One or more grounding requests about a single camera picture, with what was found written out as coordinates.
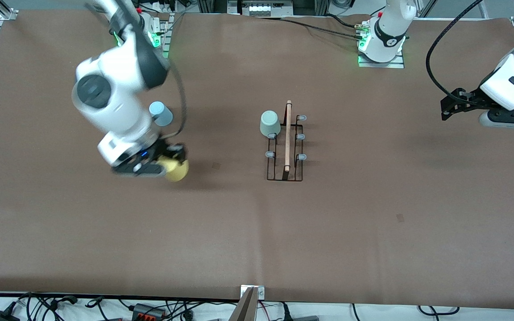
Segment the yellow plastic cup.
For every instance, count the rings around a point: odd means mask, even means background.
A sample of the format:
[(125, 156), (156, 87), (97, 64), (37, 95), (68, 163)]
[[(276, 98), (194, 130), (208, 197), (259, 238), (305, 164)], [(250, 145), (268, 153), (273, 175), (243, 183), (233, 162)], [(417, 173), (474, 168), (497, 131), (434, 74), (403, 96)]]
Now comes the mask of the yellow plastic cup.
[(162, 156), (157, 160), (157, 164), (165, 169), (164, 177), (168, 181), (182, 180), (189, 169), (188, 159), (180, 162), (178, 159)]

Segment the pale green plastic cup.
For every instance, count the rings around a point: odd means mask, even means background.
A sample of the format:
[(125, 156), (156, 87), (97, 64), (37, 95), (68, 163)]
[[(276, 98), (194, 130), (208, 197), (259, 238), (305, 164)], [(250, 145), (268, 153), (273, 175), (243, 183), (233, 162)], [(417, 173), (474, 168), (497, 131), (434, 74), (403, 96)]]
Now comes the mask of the pale green plastic cup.
[(263, 112), (260, 118), (260, 131), (267, 138), (275, 138), (281, 132), (279, 116), (272, 110)]

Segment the black wire cup holder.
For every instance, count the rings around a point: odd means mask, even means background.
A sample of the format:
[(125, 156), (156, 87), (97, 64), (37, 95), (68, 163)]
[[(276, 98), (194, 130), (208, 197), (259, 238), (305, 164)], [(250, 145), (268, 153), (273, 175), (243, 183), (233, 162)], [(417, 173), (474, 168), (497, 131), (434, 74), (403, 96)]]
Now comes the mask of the black wire cup holder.
[(286, 102), (281, 132), (275, 138), (267, 138), (267, 181), (303, 181), (303, 166), (307, 159), (304, 152), (305, 132), (302, 122), (306, 115), (296, 114), (291, 100)]

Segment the light blue plastic cup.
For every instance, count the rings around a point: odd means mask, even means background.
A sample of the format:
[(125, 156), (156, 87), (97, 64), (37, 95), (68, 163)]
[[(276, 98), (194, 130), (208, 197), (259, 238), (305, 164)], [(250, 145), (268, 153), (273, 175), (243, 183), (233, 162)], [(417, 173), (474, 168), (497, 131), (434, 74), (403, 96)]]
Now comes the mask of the light blue plastic cup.
[(172, 111), (162, 102), (155, 101), (149, 105), (151, 118), (160, 127), (169, 126), (173, 121)]

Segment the brown table cover sheet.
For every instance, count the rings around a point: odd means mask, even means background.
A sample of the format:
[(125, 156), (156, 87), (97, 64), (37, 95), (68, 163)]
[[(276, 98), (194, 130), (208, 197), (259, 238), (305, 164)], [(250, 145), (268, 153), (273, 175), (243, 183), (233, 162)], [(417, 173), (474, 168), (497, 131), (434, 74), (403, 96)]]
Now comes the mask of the brown table cover sheet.
[[(514, 309), (514, 128), (441, 120), (425, 59), (446, 24), (414, 21), (392, 70), (296, 24), (186, 14), (190, 170), (171, 183), (112, 173), (71, 101), (108, 28), (24, 10), (0, 31), (0, 291)], [(288, 100), (304, 178), (267, 181), (260, 118)]]

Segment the black orange connector block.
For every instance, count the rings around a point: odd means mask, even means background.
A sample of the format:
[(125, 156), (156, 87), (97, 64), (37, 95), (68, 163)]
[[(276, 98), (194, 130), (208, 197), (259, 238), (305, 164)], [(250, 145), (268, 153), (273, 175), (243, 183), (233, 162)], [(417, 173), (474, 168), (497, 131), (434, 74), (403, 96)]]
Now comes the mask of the black orange connector block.
[(163, 321), (165, 311), (150, 305), (136, 304), (131, 306), (131, 321)]

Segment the white power strip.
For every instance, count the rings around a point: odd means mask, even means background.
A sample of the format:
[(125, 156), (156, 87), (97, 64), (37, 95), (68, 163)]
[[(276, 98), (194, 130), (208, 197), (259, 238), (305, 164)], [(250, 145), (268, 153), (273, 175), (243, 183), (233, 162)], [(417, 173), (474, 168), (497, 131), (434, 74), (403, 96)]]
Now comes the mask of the white power strip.
[(292, 0), (228, 0), (227, 12), (242, 16), (281, 18), (292, 16)]

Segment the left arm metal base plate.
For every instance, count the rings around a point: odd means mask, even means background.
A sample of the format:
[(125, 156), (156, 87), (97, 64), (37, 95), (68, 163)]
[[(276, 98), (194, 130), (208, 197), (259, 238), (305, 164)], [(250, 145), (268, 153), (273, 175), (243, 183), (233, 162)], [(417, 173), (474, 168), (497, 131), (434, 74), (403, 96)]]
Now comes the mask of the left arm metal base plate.
[(375, 62), (369, 59), (364, 53), (358, 53), (359, 67), (369, 68), (390, 68), (390, 69), (404, 69), (404, 57), (402, 49), (400, 49), (396, 56), (389, 62)]

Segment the small metal edge bracket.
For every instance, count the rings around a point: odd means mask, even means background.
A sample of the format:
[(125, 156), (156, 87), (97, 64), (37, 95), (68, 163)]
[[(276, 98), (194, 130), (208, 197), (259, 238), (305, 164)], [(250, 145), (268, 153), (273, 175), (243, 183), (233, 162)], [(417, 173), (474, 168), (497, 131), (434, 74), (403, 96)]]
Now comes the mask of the small metal edge bracket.
[(255, 293), (257, 294), (257, 298), (259, 301), (265, 300), (265, 286), (255, 286), (255, 285), (248, 285), (248, 284), (241, 285), (240, 286), (240, 297), (242, 297), (245, 294), (245, 291), (250, 288), (256, 289)]

